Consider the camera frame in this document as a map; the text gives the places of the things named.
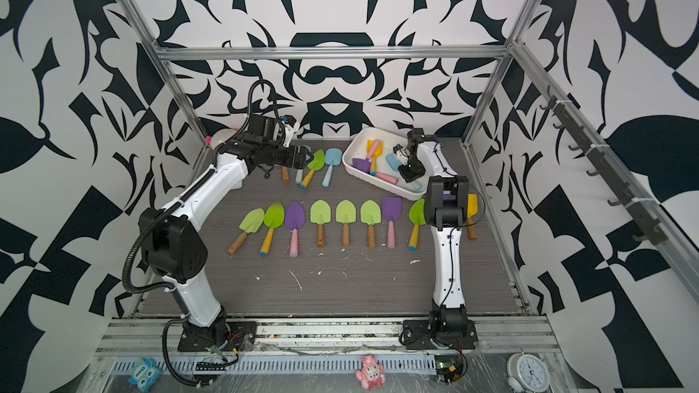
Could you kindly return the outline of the light blue shovel from box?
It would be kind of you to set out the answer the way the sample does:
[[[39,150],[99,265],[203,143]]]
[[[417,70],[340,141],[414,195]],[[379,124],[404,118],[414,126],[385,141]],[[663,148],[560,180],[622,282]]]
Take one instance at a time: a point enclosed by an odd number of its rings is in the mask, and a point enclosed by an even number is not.
[[[399,171],[399,167],[402,165],[402,162],[400,162],[400,160],[395,156],[395,154],[389,154],[388,156],[386,156],[386,160],[393,171]],[[415,192],[422,191],[422,184],[418,181],[413,181],[409,183],[409,186]]]

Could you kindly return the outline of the light blue toy shovel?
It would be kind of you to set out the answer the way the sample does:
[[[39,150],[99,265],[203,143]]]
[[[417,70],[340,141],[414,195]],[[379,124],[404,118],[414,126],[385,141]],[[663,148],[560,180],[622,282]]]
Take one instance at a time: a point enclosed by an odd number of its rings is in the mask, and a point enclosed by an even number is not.
[[[325,152],[325,164],[328,166],[326,174],[322,180],[322,187],[329,187],[334,167],[340,165],[342,150],[336,147],[329,148]]]

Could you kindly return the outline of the yellow toy scoop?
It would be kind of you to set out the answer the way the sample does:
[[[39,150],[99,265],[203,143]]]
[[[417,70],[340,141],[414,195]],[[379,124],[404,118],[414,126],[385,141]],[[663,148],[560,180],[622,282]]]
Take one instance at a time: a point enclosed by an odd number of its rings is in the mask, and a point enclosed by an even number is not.
[[[378,158],[382,154],[383,142],[379,139],[369,140],[367,147],[367,158],[371,162],[370,174],[372,176],[377,175],[377,163]]]

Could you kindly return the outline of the purple square shovel pink handle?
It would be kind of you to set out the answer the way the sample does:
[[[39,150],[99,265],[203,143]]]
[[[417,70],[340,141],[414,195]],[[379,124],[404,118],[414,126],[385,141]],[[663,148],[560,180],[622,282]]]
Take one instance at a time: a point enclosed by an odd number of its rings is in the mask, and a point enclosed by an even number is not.
[[[382,199],[382,213],[388,221],[387,247],[395,249],[396,233],[395,222],[402,215],[402,199],[397,196],[387,196]]]

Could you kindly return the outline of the green pointed shovel yellow handle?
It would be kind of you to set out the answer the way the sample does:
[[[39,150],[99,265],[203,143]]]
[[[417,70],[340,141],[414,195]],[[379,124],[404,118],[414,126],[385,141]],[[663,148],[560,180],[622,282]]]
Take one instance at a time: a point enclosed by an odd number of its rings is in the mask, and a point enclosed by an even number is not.
[[[419,232],[420,227],[426,224],[424,216],[424,205],[425,200],[423,198],[417,200],[411,206],[409,211],[409,220],[413,224],[413,229],[411,231],[411,236],[409,240],[409,250],[416,251],[419,242]]]

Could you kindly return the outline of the light green shovel wooden handle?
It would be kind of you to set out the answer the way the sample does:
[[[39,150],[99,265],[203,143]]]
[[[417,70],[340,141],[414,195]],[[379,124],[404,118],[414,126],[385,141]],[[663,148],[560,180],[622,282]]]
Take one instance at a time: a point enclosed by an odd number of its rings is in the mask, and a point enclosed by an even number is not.
[[[360,208],[360,221],[368,228],[368,246],[370,249],[377,247],[375,226],[382,222],[382,210],[377,202],[367,200]]]

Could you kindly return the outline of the purple round shovel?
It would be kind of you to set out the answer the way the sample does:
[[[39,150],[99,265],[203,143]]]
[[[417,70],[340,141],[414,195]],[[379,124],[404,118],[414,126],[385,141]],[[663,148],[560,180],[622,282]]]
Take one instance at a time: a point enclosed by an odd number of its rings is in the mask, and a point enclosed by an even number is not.
[[[289,256],[298,258],[299,256],[299,231],[306,222],[305,212],[298,201],[292,202],[285,216],[285,226],[291,231],[291,243],[289,244]]]

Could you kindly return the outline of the yellow shovel wooden handle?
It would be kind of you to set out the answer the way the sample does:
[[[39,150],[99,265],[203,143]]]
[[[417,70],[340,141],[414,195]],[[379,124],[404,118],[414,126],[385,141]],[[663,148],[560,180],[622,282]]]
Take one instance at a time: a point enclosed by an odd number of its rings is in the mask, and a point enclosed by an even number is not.
[[[478,196],[476,194],[469,194],[468,203],[467,203],[467,220],[466,220],[465,227],[467,229],[468,238],[471,241],[477,240],[477,233],[476,233],[475,222],[473,220],[473,217],[478,213],[478,211],[479,211]]]

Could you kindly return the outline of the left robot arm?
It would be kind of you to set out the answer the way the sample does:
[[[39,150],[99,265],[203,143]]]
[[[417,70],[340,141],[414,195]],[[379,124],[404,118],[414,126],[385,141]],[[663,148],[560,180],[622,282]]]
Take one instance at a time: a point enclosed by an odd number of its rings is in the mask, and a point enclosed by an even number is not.
[[[251,115],[247,127],[215,145],[212,162],[182,194],[162,209],[141,214],[135,249],[161,278],[142,291],[162,287],[173,294],[192,326],[209,328],[218,321],[223,307],[206,278],[208,250],[200,229],[218,203],[255,168],[301,168],[311,162],[307,149],[291,144],[299,129],[293,116]]]

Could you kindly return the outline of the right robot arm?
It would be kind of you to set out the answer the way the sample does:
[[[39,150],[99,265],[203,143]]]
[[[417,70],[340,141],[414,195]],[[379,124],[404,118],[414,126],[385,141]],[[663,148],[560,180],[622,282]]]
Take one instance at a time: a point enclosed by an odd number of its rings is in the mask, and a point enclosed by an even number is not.
[[[403,153],[407,160],[399,173],[404,180],[429,177],[423,194],[423,215],[435,253],[431,324],[440,334],[462,333],[467,329],[468,315],[462,292],[460,243],[467,224],[469,180],[449,164],[439,138],[421,128],[408,132]]]

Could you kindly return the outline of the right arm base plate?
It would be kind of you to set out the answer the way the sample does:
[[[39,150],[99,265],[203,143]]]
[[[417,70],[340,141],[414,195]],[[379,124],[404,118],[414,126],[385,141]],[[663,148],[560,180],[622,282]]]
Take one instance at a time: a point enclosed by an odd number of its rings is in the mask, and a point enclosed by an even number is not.
[[[471,320],[466,329],[457,332],[441,331],[431,320],[404,320],[399,335],[400,345],[409,350],[476,349],[478,336]]]

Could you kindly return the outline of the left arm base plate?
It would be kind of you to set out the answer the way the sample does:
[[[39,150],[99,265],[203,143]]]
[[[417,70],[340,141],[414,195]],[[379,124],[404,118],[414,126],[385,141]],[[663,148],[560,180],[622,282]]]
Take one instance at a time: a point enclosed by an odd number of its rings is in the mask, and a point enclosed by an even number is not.
[[[204,352],[216,346],[221,351],[238,351],[250,349],[256,341],[258,323],[255,321],[223,321],[211,327],[198,327],[185,323],[180,341],[179,352]]]

